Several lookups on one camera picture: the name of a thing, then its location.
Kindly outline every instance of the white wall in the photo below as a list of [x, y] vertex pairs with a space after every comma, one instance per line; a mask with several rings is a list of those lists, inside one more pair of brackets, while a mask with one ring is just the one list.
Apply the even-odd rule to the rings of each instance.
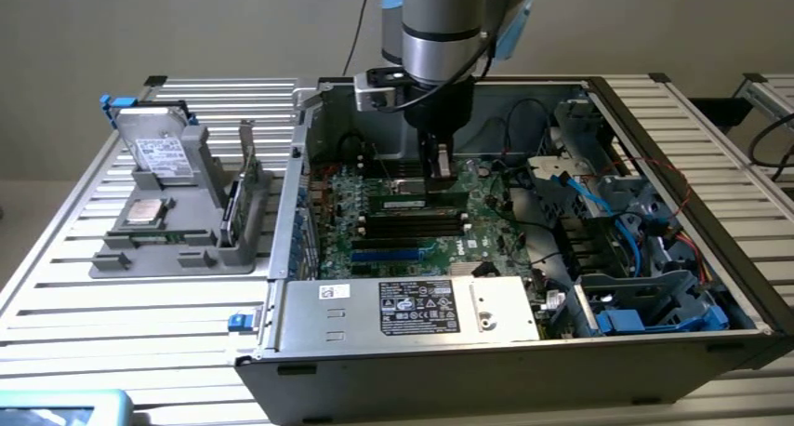
[[[372, 0], [353, 70], [380, 63]], [[342, 72], [361, 0], [0, 0], [0, 177], [71, 180], [107, 136], [103, 92], [151, 74]], [[672, 75], [726, 94], [746, 71], [794, 72], [792, 0], [537, 0], [496, 73]]]

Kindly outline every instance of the circuit board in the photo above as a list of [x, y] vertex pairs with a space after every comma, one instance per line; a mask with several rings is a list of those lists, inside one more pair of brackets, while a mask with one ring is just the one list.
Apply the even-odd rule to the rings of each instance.
[[[402, 260], [400, 255], [393, 256], [397, 260], [378, 261], [362, 258], [354, 261], [353, 257], [357, 252], [354, 243], [362, 239], [362, 214], [381, 209], [372, 207], [373, 197], [401, 200], [400, 189], [420, 184], [421, 179], [414, 182], [367, 179], [353, 166], [335, 166], [330, 173], [327, 169], [315, 181], [322, 188], [315, 194], [323, 239], [321, 279], [472, 274], [472, 267], [485, 261], [494, 264], [501, 275], [529, 275], [526, 254], [517, 250], [521, 231], [486, 205], [486, 196], [497, 179], [497, 174], [490, 174], [492, 164], [480, 159], [461, 159], [454, 165], [458, 181], [446, 193], [468, 194], [466, 207], [461, 208], [466, 230], [464, 235], [417, 238], [416, 260]], [[393, 213], [408, 215], [417, 211]]]

